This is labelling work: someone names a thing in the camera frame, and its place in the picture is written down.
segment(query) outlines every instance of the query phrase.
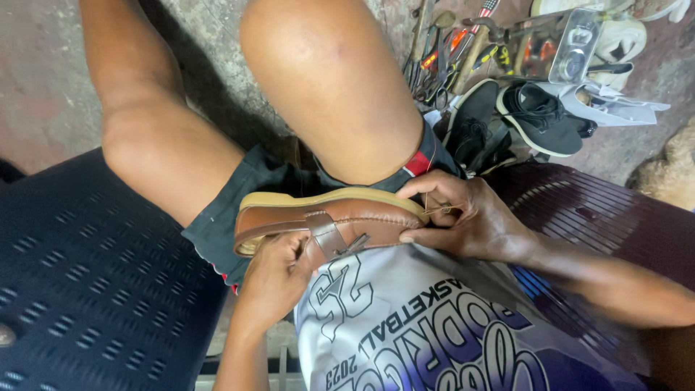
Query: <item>brown leather shoe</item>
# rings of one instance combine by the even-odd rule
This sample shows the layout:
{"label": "brown leather shoe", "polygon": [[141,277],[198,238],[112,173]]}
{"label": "brown leather shoe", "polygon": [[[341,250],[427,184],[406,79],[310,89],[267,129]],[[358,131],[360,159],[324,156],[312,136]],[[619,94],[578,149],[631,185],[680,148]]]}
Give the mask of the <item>brown leather shoe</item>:
{"label": "brown leather shoe", "polygon": [[400,233],[430,219],[412,200],[387,191],[347,187],[308,198],[250,193],[241,201],[234,229],[234,252],[252,257],[265,235],[309,230],[304,251],[330,261],[364,248],[400,244]]}

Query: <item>tan rubber sole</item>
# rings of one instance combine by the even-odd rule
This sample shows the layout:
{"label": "tan rubber sole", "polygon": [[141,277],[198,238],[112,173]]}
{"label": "tan rubber sole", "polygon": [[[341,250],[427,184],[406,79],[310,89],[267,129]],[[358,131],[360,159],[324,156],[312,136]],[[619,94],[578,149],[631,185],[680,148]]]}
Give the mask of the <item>tan rubber sole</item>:
{"label": "tan rubber sole", "polygon": [[294,198],[283,193],[269,193],[257,191],[246,195],[239,210],[247,207],[306,207],[323,202],[344,200],[346,198],[357,198],[360,200],[370,200],[383,202],[396,207],[401,207],[412,214],[417,215],[425,224],[429,223],[430,217],[425,214],[425,209],[410,199],[397,198],[394,193],[388,191],[367,189],[364,187],[345,187],[330,191],[326,194],[315,195],[314,197]]}

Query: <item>wooden handle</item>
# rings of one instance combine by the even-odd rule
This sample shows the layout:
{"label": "wooden handle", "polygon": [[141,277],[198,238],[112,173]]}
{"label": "wooden handle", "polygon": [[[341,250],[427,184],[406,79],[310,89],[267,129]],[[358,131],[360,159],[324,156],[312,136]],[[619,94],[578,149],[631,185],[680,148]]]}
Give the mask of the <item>wooden handle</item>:
{"label": "wooden handle", "polygon": [[451,92],[454,93],[454,95],[461,95],[464,93],[464,85],[466,84],[466,80],[468,80],[468,77],[471,75],[471,70],[473,69],[473,64],[475,64],[475,59],[482,51],[483,45],[487,43],[487,36],[489,32],[490,29],[488,29],[487,26],[481,25],[480,29],[475,34],[475,40],[473,41],[473,45],[471,45],[471,49],[468,50],[466,60],[464,61],[464,64],[461,66],[461,73],[459,73],[459,78],[456,79],[454,88],[451,90]]}

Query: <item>red stripe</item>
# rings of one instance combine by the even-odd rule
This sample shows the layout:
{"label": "red stripe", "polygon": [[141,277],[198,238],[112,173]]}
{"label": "red stripe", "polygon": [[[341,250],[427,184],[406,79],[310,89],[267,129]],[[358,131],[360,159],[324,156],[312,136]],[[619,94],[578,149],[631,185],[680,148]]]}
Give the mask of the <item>red stripe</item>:
{"label": "red stripe", "polygon": [[416,177],[426,173],[429,167],[430,160],[420,151],[418,151],[418,153],[416,153],[415,156],[413,156],[412,159],[410,159],[410,161],[404,166],[404,168],[413,173],[413,175]]}

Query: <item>black plastic chair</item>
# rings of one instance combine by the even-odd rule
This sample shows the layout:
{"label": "black plastic chair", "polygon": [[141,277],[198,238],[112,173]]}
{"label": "black plastic chair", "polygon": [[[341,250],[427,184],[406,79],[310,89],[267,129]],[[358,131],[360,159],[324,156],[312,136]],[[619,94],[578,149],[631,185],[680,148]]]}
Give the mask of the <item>black plastic chair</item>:
{"label": "black plastic chair", "polygon": [[0,390],[192,390],[228,291],[180,231],[101,150],[0,189]]}

